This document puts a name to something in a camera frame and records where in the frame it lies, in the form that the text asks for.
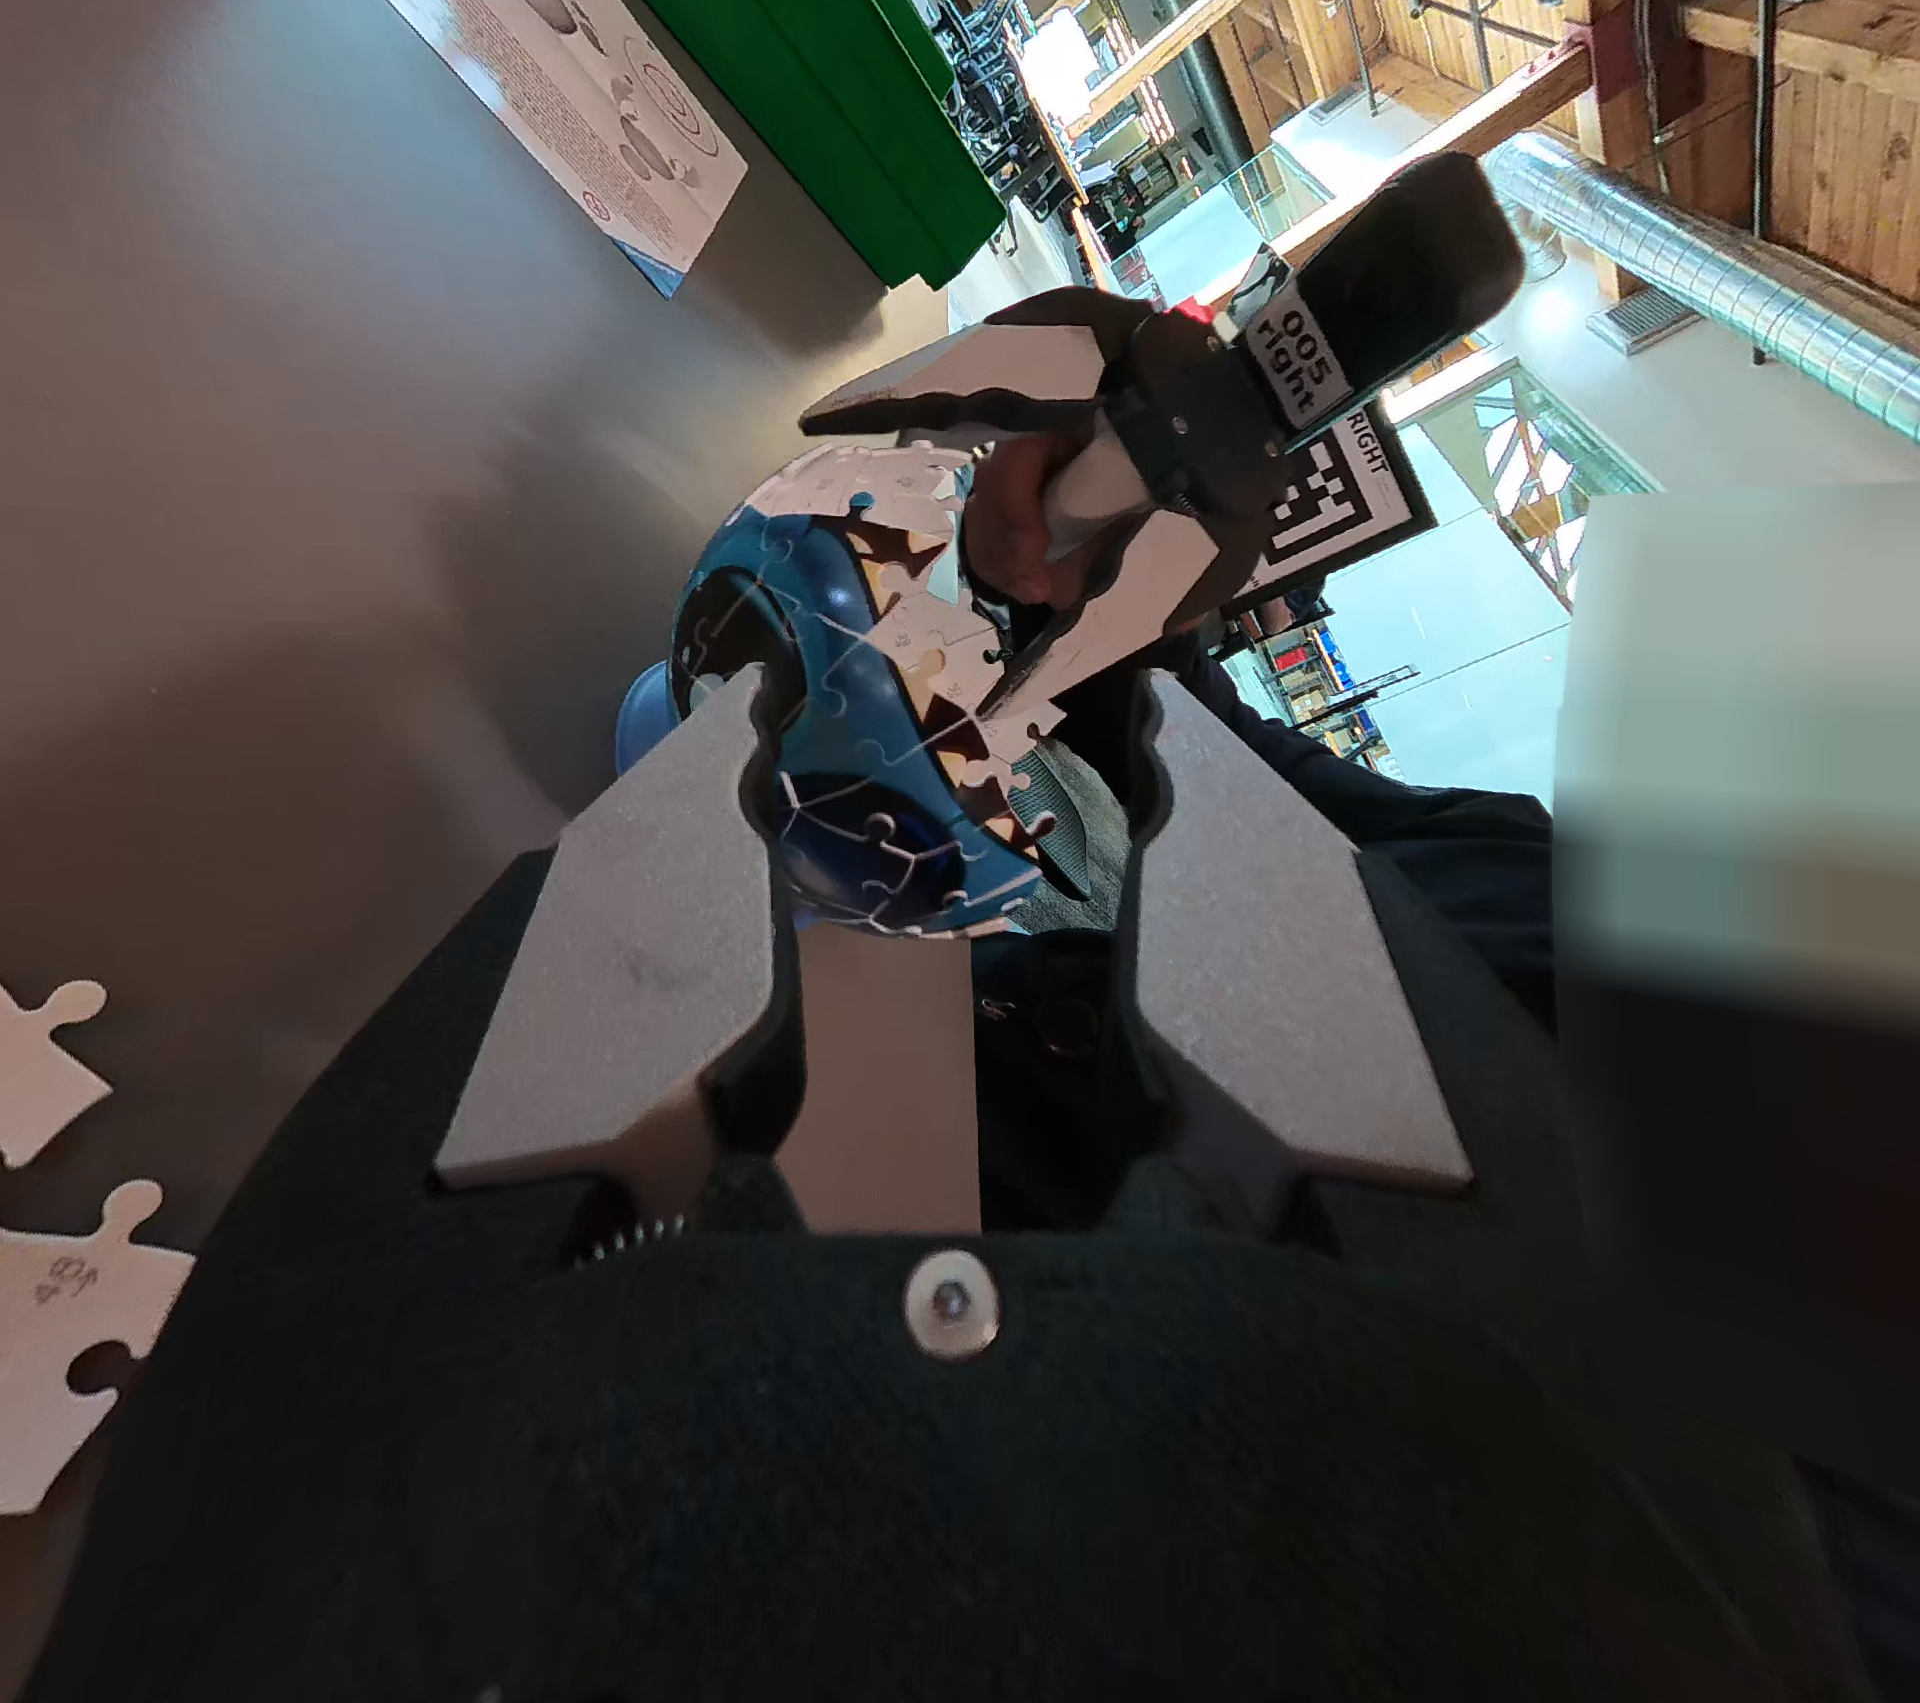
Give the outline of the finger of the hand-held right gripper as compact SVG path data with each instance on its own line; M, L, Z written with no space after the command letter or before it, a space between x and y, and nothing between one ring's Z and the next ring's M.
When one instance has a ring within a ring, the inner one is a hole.
M960 323L909 348L800 414L809 440L1060 433L1101 414L1101 342L1091 323Z
M983 717L1018 717L1060 686L1148 653L1166 629L1190 629L1222 607L1222 535L1190 515L1147 515L1094 564L1091 593L1050 612L1013 646L999 680L983 692Z

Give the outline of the person's right hand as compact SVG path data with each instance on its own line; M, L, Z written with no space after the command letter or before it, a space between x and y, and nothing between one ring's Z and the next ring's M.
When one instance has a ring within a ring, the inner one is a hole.
M983 593L1050 612L1082 593L1082 555L1050 555L1047 527L1047 491L1074 451L1082 433L1013 433L974 464L956 530Z

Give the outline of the white instruction leaflet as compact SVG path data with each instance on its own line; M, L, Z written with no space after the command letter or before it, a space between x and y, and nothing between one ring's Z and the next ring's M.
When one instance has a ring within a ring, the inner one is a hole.
M747 153L627 0L390 0L539 166L673 293Z

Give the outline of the white puzzle pieces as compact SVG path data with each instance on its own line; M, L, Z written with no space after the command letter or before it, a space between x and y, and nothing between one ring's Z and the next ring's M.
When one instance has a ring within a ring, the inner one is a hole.
M27 1170L64 1141L109 1078L89 1071L64 1028L95 1021L109 980L70 976L37 1005L0 995L0 1158ZM0 1514L37 1514L64 1464L114 1414L116 1387L77 1387L70 1369L95 1345L150 1357L195 1254L135 1241L164 1206L164 1180L109 1187L95 1232L0 1232Z

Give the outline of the blue round ball stand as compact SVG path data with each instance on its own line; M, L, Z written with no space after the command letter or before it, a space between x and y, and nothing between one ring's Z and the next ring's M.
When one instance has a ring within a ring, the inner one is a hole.
M615 775L627 775L635 756L650 756L682 717L690 717L697 692L673 686L673 662L650 662L635 669L635 680L622 703L615 717Z

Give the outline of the silver ventilation duct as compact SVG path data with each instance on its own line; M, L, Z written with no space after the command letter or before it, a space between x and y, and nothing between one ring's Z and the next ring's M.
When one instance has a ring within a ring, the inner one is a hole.
M1820 254L1783 247L1729 216L1691 213L1646 182L1601 166L1553 129L1515 129L1483 153L1500 197L1601 247L1696 318L1738 331L1897 440L1920 440L1920 315Z

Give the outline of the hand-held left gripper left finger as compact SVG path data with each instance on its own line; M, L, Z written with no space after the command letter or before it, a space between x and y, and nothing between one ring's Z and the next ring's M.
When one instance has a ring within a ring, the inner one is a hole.
M800 947L771 790L776 686L747 662L565 829L435 1145L451 1187L704 1187L727 1154L784 1154Z

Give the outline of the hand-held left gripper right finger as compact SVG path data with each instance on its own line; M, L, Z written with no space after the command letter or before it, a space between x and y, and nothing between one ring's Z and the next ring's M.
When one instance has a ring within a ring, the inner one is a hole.
M1239 1187L1469 1187L1351 839L1184 680L1140 680L1140 752L1119 1005L1177 1163Z

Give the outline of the blue white puzzle ball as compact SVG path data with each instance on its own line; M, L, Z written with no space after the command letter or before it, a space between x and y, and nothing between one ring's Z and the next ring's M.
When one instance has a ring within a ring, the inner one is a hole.
M1013 612L960 577L974 451L814 445L690 568L672 692L697 711L765 662L776 843L814 923L983 936L1047 890L1034 793L1058 703L993 703Z

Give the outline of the green plastic crate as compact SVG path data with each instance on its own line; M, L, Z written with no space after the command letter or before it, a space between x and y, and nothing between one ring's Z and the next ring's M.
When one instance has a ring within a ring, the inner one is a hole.
M946 286L1008 216L912 0L641 0L887 284Z

